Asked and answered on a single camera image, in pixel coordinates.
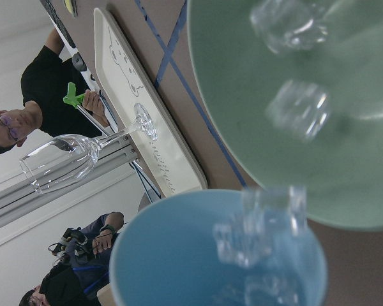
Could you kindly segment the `light blue plastic cup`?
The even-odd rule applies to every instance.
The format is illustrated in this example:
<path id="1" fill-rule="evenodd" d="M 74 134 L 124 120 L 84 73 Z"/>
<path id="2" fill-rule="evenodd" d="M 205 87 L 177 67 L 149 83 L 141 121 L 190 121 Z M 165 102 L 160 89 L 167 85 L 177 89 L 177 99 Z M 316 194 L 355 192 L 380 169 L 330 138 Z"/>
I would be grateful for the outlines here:
<path id="1" fill-rule="evenodd" d="M 118 305 L 322 305 L 327 263 L 300 186 L 210 189 L 143 209 L 110 263 Z"/>

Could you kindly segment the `light green bowl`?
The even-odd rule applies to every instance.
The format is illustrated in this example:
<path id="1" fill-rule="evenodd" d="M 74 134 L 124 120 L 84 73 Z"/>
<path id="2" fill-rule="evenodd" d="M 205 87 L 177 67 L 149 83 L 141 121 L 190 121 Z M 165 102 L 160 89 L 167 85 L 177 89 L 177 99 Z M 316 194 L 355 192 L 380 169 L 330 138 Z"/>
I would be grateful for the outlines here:
<path id="1" fill-rule="evenodd" d="M 190 1 L 200 95 L 232 155 L 264 187 L 304 185 L 308 215 L 383 229 L 383 1 Z M 314 139 L 266 110 L 288 82 L 320 85 Z"/>

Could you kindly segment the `ice cubes in bowl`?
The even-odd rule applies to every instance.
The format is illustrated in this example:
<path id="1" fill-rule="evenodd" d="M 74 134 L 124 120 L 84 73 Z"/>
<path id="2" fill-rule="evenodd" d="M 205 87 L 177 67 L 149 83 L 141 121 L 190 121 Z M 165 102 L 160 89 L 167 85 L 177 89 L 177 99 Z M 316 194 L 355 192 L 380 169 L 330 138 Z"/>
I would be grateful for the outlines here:
<path id="1" fill-rule="evenodd" d="M 276 76 L 282 59 L 326 36 L 317 1 L 211 1 L 212 81 L 202 95 L 239 164 L 253 174 L 282 153 L 278 135 L 306 143 L 325 123 L 326 90 Z M 241 193 L 242 211 L 214 226 L 219 259 L 243 269 L 222 300 L 240 305 L 320 305 L 327 286 L 324 253 L 306 215 L 302 185 L 260 183 Z"/>

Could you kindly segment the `cream bear tray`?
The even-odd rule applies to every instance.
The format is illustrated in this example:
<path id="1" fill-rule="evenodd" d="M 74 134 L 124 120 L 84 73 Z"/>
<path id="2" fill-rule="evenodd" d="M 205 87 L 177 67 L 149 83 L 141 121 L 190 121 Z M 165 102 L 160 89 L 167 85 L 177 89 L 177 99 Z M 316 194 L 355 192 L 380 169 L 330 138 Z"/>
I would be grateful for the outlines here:
<path id="1" fill-rule="evenodd" d="M 135 105 L 149 112 L 157 139 L 143 133 L 132 140 L 164 196 L 207 188 L 207 180 L 189 146 L 129 46 L 112 14 L 95 8 L 95 70 L 104 93 L 125 126 L 135 118 Z"/>

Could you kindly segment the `reacher grabber stick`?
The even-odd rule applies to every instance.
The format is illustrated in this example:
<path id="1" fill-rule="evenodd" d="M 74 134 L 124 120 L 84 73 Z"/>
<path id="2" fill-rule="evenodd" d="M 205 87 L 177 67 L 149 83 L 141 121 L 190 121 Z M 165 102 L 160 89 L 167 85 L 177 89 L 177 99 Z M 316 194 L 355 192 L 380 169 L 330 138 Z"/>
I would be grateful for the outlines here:
<path id="1" fill-rule="evenodd" d="M 76 93 L 76 85 L 69 82 L 67 85 L 67 93 L 63 98 L 63 102 L 77 109 L 88 121 L 90 121 L 103 135 L 109 136 L 112 134 L 111 128 L 103 127 L 83 106 L 85 94 Z"/>

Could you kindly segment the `clear wine glass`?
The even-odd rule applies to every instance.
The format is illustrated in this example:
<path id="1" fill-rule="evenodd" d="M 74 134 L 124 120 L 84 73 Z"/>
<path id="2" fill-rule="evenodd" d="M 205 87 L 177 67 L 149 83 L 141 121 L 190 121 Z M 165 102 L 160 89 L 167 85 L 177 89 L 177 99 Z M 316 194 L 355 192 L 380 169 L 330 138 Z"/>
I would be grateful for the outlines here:
<path id="1" fill-rule="evenodd" d="M 153 120 L 140 103 L 134 105 L 135 120 L 123 130 L 104 138 L 67 134 L 52 138 L 20 158 L 22 173 L 38 194 L 46 194 L 76 184 L 95 167 L 103 148 L 133 132 L 158 138 Z"/>

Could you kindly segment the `person in black shirt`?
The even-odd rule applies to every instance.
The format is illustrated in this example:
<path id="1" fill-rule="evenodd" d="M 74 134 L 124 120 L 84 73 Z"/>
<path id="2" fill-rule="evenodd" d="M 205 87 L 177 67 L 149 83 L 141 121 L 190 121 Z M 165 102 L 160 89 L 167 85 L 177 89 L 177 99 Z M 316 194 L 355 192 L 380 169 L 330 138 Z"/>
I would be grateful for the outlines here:
<path id="1" fill-rule="evenodd" d="M 53 29 L 44 46 L 24 70 L 20 86 L 21 109 L 0 110 L 0 155 L 23 146 L 27 137 L 39 129 L 50 136 L 79 134 L 97 137 L 102 133 L 85 115 L 64 103 L 67 87 L 74 83 L 83 94 L 82 106 L 102 127 L 110 125 L 100 95 L 91 91 L 71 59 L 62 60 L 64 41 Z"/>

